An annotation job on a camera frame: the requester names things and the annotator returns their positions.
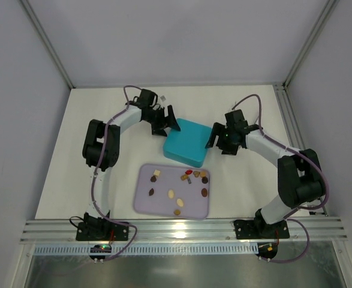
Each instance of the purple tray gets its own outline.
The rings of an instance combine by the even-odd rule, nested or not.
[[[200,176],[196,178],[193,174],[189,175],[191,184],[187,179],[182,181],[180,177],[189,169],[193,172],[205,171],[208,183],[202,183],[202,178]],[[160,170],[161,174],[157,177],[156,182],[151,182],[154,170]],[[140,168],[133,207],[138,213],[202,220],[209,213],[209,184],[210,173],[204,169],[144,164]],[[152,196],[149,195],[151,188],[154,189]],[[208,191],[207,197],[203,197],[201,194],[203,188]],[[169,189],[175,192],[173,199],[168,197]],[[182,199],[183,207],[177,205],[178,198]],[[178,216],[174,214],[176,209],[181,212]]]

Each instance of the teal block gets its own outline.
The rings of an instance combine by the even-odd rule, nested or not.
[[[207,153],[205,145],[212,129],[181,118],[177,119],[177,123],[181,131],[170,130],[163,146],[164,156],[200,168],[204,164]]]

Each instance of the glass panel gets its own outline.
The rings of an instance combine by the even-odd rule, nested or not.
[[[304,246],[280,243],[276,259],[292,258]],[[331,242],[312,242],[308,254],[290,264],[266,263],[255,255],[136,256],[73,271],[88,261],[88,256],[35,256],[25,287],[346,287]]]

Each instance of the robotic arm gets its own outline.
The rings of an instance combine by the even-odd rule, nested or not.
[[[255,213],[254,220],[235,221],[237,239],[274,239],[276,231],[281,239],[289,238],[285,219],[301,205],[325,194],[321,176],[299,156],[267,140],[257,124],[248,125],[241,110],[227,113],[225,118],[226,125],[214,123],[207,148],[213,147],[218,137],[216,145],[222,150],[222,154],[236,155],[239,147],[250,149],[278,169],[278,195]],[[313,150],[291,149],[308,157],[320,167],[317,154]]]
[[[151,124],[152,135],[166,137],[167,134],[164,129],[167,127],[180,131],[172,106],[167,107],[168,116],[165,116],[165,108],[157,103],[158,96],[156,93],[142,89],[140,96],[135,98],[137,98],[135,101],[129,102],[129,107],[125,113],[117,117],[113,121],[113,125],[108,126],[107,138],[103,140],[106,141],[106,148],[94,185],[94,198],[100,211],[107,216],[110,215],[108,201],[109,179],[112,167],[119,158],[120,135],[130,126],[140,121],[146,121]],[[103,147],[103,143],[98,139],[104,137],[105,126],[106,124],[102,121],[94,119],[89,123],[86,133],[82,155],[89,166],[91,182],[94,168],[100,159]],[[109,240],[112,229],[115,240],[126,241],[128,239],[126,233],[121,234],[121,231],[126,231],[125,226],[119,227],[117,224],[112,224],[100,218],[93,201],[89,199],[89,205],[84,214],[83,222],[78,225],[76,240]]]

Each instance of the nut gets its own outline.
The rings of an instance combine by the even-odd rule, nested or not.
[[[161,174],[160,170],[154,170],[154,172],[153,172],[153,175],[157,176],[157,177],[159,177],[160,174]]]
[[[181,198],[178,198],[176,202],[178,206],[183,207],[183,201]]]
[[[168,197],[171,198],[171,199],[173,199],[175,197],[175,192],[172,189],[169,189]]]
[[[203,188],[201,190],[201,195],[202,195],[202,197],[207,197],[207,189],[206,188]]]

